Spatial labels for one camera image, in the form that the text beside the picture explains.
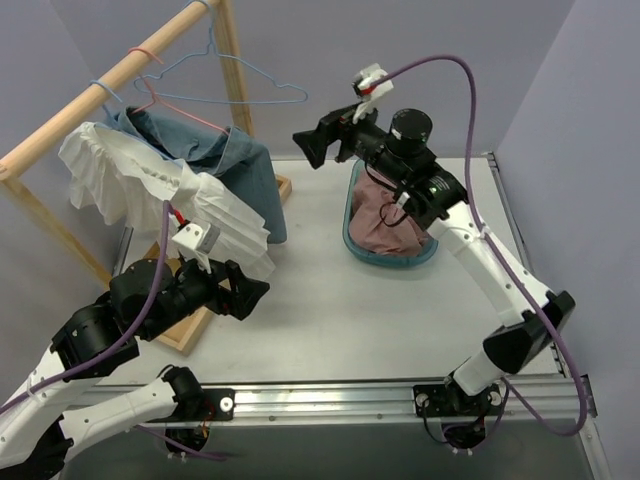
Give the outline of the pink wire hanger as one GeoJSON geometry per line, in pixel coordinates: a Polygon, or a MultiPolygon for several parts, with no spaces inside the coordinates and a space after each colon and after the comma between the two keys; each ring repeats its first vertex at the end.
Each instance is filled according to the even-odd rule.
{"type": "MultiPolygon", "coordinates": [[[[162,64],[163,61],[155,54],[151,53],[148,50],[145,50],[143,48],[140,47],[132,47],[129,48],[127,53],[131,54],[134,52],[140,52],[142,54],[144,54],[146,57],[148,57],[149,59],[156,61],[159,64],[162,64]]],[[[151,101],[148,104],[145,104],[141,107],[138,107],[135,110],[135,113],[140,113],[142,111],[148,110],[149,108],[155,106],[155,105],[160,105],[162,107],[164,107],[165,109],[168,109],[186,119],[192,120],[196,123],[199,123],[200,125],[203,125],[209,129],[215,130],[219,133],[221,133],[224,136],[229,136],[229,131],[226,128],[223,128],[221,126],[218,126],[216,124],[213,124],[209,121],[206,121],[200,117],[197,117],[189,112],[186,112],[170,103],[168,103],[167,101],[163,100],[157,93],[156,91],[153,89],[153,87],[151,86],[151,84],[149,83],[149,81],[147,79],[145,79],[140,72],[137,73],[137,78],[138,80],[141,80],[143,82],[143,84],[145,85],[145,87],[147,88],[147,90],[149,91],[149,95],[151,96],[151,101]]]]}

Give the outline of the blue denim skirt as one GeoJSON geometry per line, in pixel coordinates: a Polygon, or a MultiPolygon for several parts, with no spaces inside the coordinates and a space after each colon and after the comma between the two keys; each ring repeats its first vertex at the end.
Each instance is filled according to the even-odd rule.
{"type": "Polygon", "coordinates": [[[146,141],[167,159],[182,159],[196,173],[219,179],[265,220],[270,244],[287,240],[286,220],[267,147],[237,127],[224,132],[193,126],[129,106],[112,115],[120,131],[146,141]]]}

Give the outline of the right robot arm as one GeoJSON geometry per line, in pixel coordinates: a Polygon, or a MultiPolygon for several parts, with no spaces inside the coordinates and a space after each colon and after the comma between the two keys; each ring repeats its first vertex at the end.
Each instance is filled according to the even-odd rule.
{"type": "Polygon", "coordinates": [[[355,114],[353,105],[332,111],[292,139],[315,169],[324,164],[328,147],[338,144],[337,161],[357,157],[384,177],[396,206],[443,245],[489,299],[500,327],[444,383],[447,406],[467,412],[489,399],[497,380],[519,373],[554,341],[575,300],[536,279],[475,221],[467,190],[427,145],[433,122],[426,113],[400,110],[387,130],[378,126],[376,111],[362,119],[355,114]]]}

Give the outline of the blue wire hanger front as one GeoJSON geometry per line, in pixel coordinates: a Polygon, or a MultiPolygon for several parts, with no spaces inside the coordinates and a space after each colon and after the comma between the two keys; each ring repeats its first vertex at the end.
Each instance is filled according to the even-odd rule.
{"type": "MultiPolygon", "coordinates": [[[[303,87],[291,83],[278,82],[276,78],[268,72],[260,69],[258,66],[241,57],[237,49],[237,39],[233,36],[234,23],[229,1],[219,1],[216,6],[213,6],[209,1],[188,1],[184,7],[193,6],[195,4],[203,5],[206,8],[207,16],[209,17],[207,43],[204,48],[201,50],[194,50],[183,55],[157,74],[144,74],[142,76],[147,79],[150,84],[152,82],[160,82],[170,73],[173,73],[179,67],[186,65],[191,60],[213,55],[220,62],[227,98],[223,100],[218,98],[188,96],[156,91],[161,98],[228,106],[296,105],[303,104],[308,101],[309,93],[303,87]],[[259,77],[265,79],[274,89],[279,91],[292,90],[296,95],[292,98],[252,99],[247,92],[246,70],[249,70],[251,73],[257,74],[259,77]]],[[[149,91],[141,80],[134,80],[133,86],[140,93],[149,94],[149,91]]]]}

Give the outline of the white ruffled skirt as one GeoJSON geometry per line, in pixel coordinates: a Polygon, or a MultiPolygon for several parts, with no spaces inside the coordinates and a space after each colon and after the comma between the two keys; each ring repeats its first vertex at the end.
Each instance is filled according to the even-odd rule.
{"type": "Polygon", "coordinates": [[[58,156],[71,173],[72,205],[96,206],[105,224],[124,219],[138,232],[158,235],[168,201],[187,219],[220,230],[211,259],[233,260],[257,280],[275,270],[265,220],[220,180],[195,173],[184,160],[166,160],[145,142],[93,122],[72,131],[58,156]]]}

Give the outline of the pink ruffled skirt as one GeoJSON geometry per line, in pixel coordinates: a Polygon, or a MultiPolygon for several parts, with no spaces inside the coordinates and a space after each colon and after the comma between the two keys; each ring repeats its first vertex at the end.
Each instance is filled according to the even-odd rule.
{"type": "Polygon", "coordinates": [[[351,215],[347,231],[356,246],[374,254],[416,257],[423,252],[429,237],[393,202],[388,182],[380,175],[361,171],[351,196],[351,215]]]}

